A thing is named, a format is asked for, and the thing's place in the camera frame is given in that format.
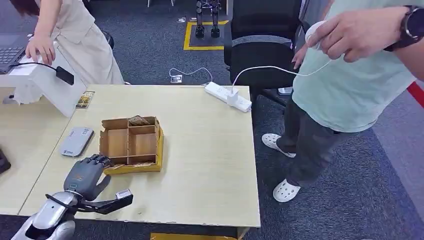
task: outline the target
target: hand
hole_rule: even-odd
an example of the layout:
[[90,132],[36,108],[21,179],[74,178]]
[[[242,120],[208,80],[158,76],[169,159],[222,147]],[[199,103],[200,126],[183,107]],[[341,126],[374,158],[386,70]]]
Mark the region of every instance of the hand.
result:
[[25,54],[28,58],[32,58],[37,62],[37,52],[41,55],[42,61],[45,64],[52,65],[56,58],[53,41],[49,36],[34,35],[26,46]]
[[293,60],[291,60],[292,63],[294,63],[293,69],[298,69],[298,67],[304,62],[304,58],[306,55],[306,52],[308,50],[308,45],[303,45],[301,49],[299,49],[296,54],[293,57]]
[[352,63],[399,41],[407,12],[403,6],[347,11],[317,28],[307,45],[312,47],[321,41],[321,50],[330,59],[345,54],[344,60]]

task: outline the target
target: laptop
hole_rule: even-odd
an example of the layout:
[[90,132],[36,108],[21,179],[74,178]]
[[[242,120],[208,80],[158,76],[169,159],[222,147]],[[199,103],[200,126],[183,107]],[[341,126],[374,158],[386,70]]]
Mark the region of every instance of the laptop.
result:
[[17,64],[25,55],[32,34],[0,33],[0,74],[7,74],[11,65]]

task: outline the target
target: gray pants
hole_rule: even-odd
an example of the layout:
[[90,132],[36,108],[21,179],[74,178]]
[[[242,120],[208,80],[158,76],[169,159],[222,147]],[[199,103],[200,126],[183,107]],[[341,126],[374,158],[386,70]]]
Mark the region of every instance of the gray pants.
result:
[[315,182],[332,161],[334,149],[357,134],[321,126],[290,96],[284,114],[284,134],[276,141],[283,152],[296,153],[286,176],[287,182],[300,187]]

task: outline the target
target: compartment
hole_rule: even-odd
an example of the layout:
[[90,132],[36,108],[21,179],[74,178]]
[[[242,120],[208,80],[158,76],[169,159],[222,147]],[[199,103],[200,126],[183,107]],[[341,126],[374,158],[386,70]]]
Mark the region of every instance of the compartment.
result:
[[128,128],[128,148],[130,156],[156,155],[156,143],[154,125],[132,126]]
[[112,119],[101,123],[104,131],[100,132],[100,154],[109,158],[128,156],[128,121]]
[[156,162],[156,154],[146,154],[141,156],[129,156],[128,164],[154,164]]
[[109,158],[113,164],[127,164],[127,157],[111,157]]

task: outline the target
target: wooden table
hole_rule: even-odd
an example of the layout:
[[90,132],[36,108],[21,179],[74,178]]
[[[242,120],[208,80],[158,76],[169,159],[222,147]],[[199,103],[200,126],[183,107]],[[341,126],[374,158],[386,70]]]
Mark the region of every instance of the wooden table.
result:
[[0,149],[11,163],[0,174],[0,214],[17,215],[70,119],[45,98],[1,104],[13,90],[0,88]]
[[[249,89],[239,88],[248,98]],[[102,120],[156,116],[164,132],[163,168],[161,172],[113,175],[97,201],[114,199],[116,192],[129,188],[133,203],[108,215],[78,213],[77,218],[244,227],[240,235],[246,227],[260,227],[249,113],[219,101],[202,86],[91,85],[88,90],[95,91],[90,106],[77,109],[65,130],[94,129],[83,156],[99,152]],[[63,190],[76,158],[62,156],[58,148],[20,215],[32,215],[46,200],[45,194]]]

